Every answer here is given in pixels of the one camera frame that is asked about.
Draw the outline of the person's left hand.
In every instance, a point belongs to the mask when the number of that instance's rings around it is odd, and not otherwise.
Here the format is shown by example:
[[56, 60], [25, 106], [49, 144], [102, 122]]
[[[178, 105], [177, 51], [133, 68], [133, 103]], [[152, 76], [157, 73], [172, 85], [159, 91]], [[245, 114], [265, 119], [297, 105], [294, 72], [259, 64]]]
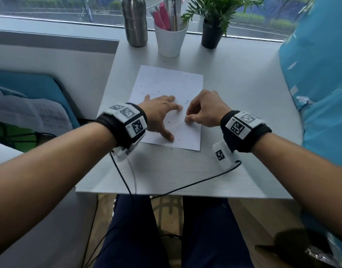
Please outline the person's left hand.
[[147, 130], [159, 133], [159, 127], [164, 126], [164, 119], [171, 111], [180, 111], [183, 106], [177, 103], [167, 104], [164, 102], [164, 95], [150, 99], [149, 103], [140, 103], [138, 105], [147, 116]]

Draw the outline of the person's right hand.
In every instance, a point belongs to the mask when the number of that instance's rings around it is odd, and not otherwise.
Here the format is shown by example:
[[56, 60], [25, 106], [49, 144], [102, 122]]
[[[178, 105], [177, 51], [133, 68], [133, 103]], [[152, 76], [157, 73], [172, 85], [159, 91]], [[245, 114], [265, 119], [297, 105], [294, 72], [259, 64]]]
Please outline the person's right hand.
[[231, 108], [220, 98], [216, 91], [202, 90], [189, 104], [186, 116], [200, 114], [200, 125], [217, 127]]

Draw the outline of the white paper sheet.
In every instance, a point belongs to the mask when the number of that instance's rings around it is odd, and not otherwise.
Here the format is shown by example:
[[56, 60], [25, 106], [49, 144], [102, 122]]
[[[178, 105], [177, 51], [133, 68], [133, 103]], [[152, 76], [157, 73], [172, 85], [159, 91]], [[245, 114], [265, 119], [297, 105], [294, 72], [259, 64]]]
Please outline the white paper sheet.
[[139, 104], [144, 101], [147, 94], [151, 99], [162, 95], [173, 95], [175, 103], [182, 105], [183, 109], [169, 112], [164, 119], [165, 128], [174, 135], [173, 142], [167, 141], [158, 133], [149, 131], [141, 142], [200, 151], [201, 126], [197, 123], [188, 125], [184, 119], [189, 103], [202, 89], [203, 75], [142, 65], [129, 102]]

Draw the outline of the person's left forearm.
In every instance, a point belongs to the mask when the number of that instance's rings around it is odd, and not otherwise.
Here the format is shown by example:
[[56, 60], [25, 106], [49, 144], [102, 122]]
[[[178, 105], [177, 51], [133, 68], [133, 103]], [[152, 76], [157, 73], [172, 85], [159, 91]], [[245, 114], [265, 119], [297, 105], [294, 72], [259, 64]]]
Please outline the person's left forearm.
[[114, 135], [92, 122], [0, 164], [0, 255], [115, 147]]

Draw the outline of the person's right forearm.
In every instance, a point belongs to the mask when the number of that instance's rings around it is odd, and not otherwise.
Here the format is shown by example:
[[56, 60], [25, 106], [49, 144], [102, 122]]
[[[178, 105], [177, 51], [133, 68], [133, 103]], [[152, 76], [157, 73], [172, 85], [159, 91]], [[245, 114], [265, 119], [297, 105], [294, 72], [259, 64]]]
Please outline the person's right forearm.
[[274, 133], [252, 153], [289, 194], [342, 241], [342, 167]]

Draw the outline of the left wrist tracker band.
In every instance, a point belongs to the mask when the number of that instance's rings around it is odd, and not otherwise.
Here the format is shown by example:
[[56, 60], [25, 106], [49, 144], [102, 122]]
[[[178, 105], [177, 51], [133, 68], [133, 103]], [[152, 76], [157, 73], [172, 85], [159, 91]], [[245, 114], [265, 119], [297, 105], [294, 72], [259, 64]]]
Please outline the left wrist tracker band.
[[124, 161], [146, 134], [145, 112], [133, 103], [117, 103], [102, 112], [95, 120], [105, 126], [114, 136], [113, 149], [116, 160]]

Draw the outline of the wrist tracker band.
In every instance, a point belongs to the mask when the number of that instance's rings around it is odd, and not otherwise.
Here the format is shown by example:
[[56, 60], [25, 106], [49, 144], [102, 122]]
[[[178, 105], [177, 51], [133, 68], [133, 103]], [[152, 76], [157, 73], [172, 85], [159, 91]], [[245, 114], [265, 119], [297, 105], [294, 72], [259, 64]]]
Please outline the wrist tracker band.
[[232, 171], [240, 164], [234, 152], [250, 153], [254, 145], [272, 130], [262, 119], [244, 111], [232, 110], [221, 120], [223, 140], [212, 147], [219, 165], [224, 171]]
[[95, 120], [105, 126], [114, 136], [113, 149], [116, 160], [124, 161], [146, 134], [145, 112], [133, 103], [117, 103], [102, 112]]

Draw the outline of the right wrist tracker band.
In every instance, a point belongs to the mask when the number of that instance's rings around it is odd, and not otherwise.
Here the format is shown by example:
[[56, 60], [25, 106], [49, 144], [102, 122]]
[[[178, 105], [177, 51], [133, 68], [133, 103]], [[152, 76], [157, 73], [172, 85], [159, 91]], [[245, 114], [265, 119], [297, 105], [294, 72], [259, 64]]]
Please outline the right wrist tracker band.
[[212, 147], [219, 165], [224, 171], [232, 171], [240, 164], [234, 152], [250, 153], [254, 145], [272, 130], [262, 119], [244, 111], [232, 110], [221, 120], [223, 140]]

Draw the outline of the white pen cup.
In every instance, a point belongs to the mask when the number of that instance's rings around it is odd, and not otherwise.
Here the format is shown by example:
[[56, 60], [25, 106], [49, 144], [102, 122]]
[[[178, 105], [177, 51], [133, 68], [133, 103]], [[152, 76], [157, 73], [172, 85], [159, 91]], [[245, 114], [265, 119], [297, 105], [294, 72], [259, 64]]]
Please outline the white pen cup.
[[183, 41], [189, 23], [182, 23], [180, 31], [166, 31], [154, 24], [158, 52], [165, 58], [175, 58], [180, 55]]

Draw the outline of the stainless steel bottle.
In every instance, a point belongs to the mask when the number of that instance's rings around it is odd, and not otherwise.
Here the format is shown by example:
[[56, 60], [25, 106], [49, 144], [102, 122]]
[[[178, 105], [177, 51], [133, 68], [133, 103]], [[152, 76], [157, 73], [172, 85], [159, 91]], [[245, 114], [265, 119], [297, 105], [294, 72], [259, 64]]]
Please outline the stainless steel bottle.
[[145, 0], [120, 0], [128, 43], [135, 48], [145, 47], [148, 41]]

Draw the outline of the pink marker pen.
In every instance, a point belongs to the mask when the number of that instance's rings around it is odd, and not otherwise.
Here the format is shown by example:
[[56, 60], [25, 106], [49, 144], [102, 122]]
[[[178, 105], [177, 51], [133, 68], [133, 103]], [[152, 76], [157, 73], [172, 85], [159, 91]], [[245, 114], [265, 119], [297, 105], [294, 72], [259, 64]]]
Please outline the pink marker pen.
[[154, 23], [158, 28], [162, 30], [166, 30], [166, 31], [168, 30], [161, 18], [160, 10], [157, 6], [155, 6], [154, 8], [150, 10], [150, 14], [152, 15], [154, 19]]
[[170, 17], [169, 17], [169, 13], [166, 9], [166, 6], [163, 2], [161, 2], [159, 4], [159, 13], [160, 13], [161, 19], [163, 21], [165, 30], [170, 31], [171, 30]]

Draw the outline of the silver pens bundle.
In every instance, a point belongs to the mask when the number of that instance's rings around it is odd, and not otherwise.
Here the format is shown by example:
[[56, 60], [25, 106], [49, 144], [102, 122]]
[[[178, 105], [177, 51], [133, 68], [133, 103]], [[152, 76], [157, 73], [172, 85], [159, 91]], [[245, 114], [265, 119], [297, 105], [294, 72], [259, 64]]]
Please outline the silver pens bundle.
[[170, 31], [179, 31], [179, 15], [181, 14], [182, 0], [164, 0], [164, 8], [169, 16]]

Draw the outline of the green potted plant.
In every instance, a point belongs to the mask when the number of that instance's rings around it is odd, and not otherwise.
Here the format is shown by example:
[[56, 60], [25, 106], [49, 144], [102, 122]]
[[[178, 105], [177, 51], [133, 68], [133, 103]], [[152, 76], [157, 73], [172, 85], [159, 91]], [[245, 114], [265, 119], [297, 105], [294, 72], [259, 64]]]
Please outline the green potted plant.
[[253, 6], [263, 6], [265, 0], [189, 0], [186, 12], [181, 16], [183, 23], [192, 21], [194, 15], [199, 15], [214, 28], [227, 35], [228, 25], [236, 10], [243, 7], [244, 12]]

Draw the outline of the blue folder case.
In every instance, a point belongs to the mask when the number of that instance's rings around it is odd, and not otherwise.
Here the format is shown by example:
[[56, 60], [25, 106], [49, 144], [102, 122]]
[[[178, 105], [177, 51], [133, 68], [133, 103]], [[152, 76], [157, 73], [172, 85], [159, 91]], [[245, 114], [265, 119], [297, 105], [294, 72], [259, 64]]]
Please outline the blue folder case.
[[0, 71], [0, 91], [27, 99], [47, 99], [59, 103], [66, 110], [72, 127], [80, 124], [67, 101], [62, 85], [53, 77], [44, 74]]

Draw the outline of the person's dark blue trousers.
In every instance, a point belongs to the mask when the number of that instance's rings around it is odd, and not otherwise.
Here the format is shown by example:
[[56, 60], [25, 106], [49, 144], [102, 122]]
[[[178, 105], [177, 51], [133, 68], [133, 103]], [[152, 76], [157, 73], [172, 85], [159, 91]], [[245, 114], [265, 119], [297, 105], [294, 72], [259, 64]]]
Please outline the person's dark blue trousers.
[[[254, 268], [227, 198], [183, 197], [182, 268]], [[148, 195], [118, 194], [93, 268], [170, 268]]]

